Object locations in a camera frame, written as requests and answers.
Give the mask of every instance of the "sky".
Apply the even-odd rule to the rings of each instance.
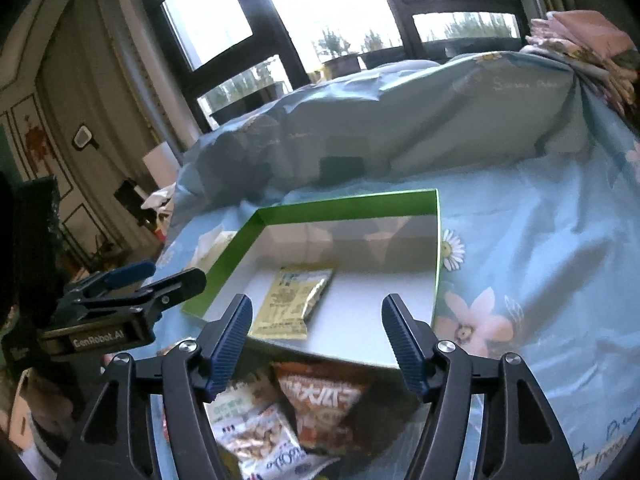
[[[341,34],[351,43],[351,50],[356,52],[361,51],[365,35],[370,30],[382,36],[385,46],[401,45],[398,28],[386,0],[272,1],[308,72],[318,69],[328,59],[318,56],[314,49],[314,42],[322,38],[322,30],[326,28]],[[181,24],[178,36],[190,39],[192,46],[183,42],[183,47],[194,68],[252,33],[237,0],[167,0],[165,7],[174,23]],[[444,39],[444,28],[451,21],[451,13],[416,17],[418,31],[424,38],[433,31],[437,39]],[[515,36],[515,22],[509,15],[507,22],[513,24]]]

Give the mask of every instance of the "glass pane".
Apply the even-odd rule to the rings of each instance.
[[[198,98],[198,104],[215,130],[289,92],[291,85],[280,56],[273,56],[212,88]]]
[[[415,26],[424,42],[455,38],[519,38],[516,17],[496,12],[433,12],[416,14]]]
[[[193,69],[252,34],[238,0],[166,0],[163,5]]]
[[[358,55],[368,66],[373,51],[404,52],[386,0],[272,1],[313,80],[359,72]]]

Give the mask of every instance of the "tree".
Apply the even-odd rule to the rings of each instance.
[[[433,30],[430,30],[426,37],[423,37],[422,34],[420,34],[420,38],[425,43],[427,41],[436,41],[438,39],[438,38],[436,38],[436,35],[434,34]]]
[[[448,40],[452,38],[510,38],[511,27],[507,25],[504,16],[491,13],[489,23],[483,21],[476,12],[462,12],[462,18],[453,14],[453,23],[445,26],[444,35]]]
[[[380,50],[385,47],[385,42],[382,41],[382,36],[377,32],[374,32],[372,28],[364,36],[364,44],[360,47],[363,52],[373,52],[374,50]]]
[[[322,30],[322,40],[318,41],[318,45],[321,48],[318,54],[323,54],[324,56],[334,58],[351,54],[349,50],[351,43],[345,40],[339,33],[329,30],[328,27],[326,30]]]
[[[270,60],[263,61],[208,91],[205,97],[211,110],[216,112],[255,91],[273,84],[275,81],[269,69],[270,64]]]

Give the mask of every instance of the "pink flower print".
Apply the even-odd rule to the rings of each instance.
[[[634,140],[634,148],[625,153],[625,158],[636,169],[636,182],[640,184],[640,142]]]
[[[509,341],[513,338],[513,325],[503,316],[491,314],[495,306],[494,290],[489,287],[474,300],[471,307],[453,292],[446,292],[444,301],[457,320],[437,316],[434,332],[439,339],[448,339],[460,345],[465,352],[488,357],[487,341]]]

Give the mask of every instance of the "floral bedsheet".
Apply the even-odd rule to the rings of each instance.
[[[368,71],[232,121],[187,161],[155,279],[180,270],[200,234],[236,230],[258,206],[434,187],[444,267],[436,334],[476,355],[521,354],[585,480],[599,478],[638,422],[640,144],[569,67],[494,53]],[[200,327],[174,308],[137,354]],[[474,398],[459,479],[472,476],[481,413]],[[366,466],[342,461],[339,477],[403,478],[424,416]]]

